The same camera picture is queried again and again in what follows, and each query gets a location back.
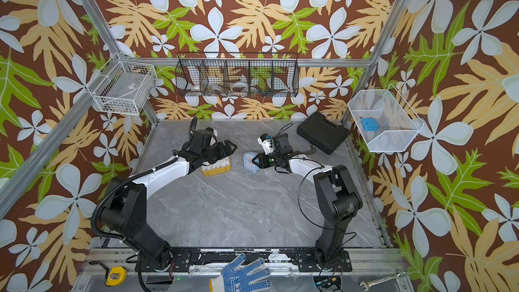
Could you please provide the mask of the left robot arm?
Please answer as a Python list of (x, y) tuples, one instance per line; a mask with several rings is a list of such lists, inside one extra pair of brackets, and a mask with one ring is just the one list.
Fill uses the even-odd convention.
[(217, 140), (213, 128), (190, 130), (188, 142), (165, 162), (118, 181), (107, 191), (92, 213), (93, 232), (124, 242), (152, 268), (167, 269), (172, 258), (170, 244), (147, 224), (147, 200), (171, 182), (228, 158), (236, 149), (228, 139)]

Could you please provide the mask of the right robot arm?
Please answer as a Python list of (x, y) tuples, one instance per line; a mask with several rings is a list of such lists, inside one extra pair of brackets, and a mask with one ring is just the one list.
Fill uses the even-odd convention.
[(314, 184), (324, 223), (311, 222), (322, 229), (314, 247), (313, 262), (324, 270), (341, 266), (342, 271), (350, 272), (350, 259), (343, 249), (344, 238), (363, 201), (347, 168), (325, 165), (309, 158), (310, 154), (316, 153), (314, 146), (308, 151), (293, 150), (286, 133), (263, 134), (258, 143), (264, 151), (252, 158), (252, 164), (260, 169), (274, 168), (279, 173), (300, 175), (301, 182)]

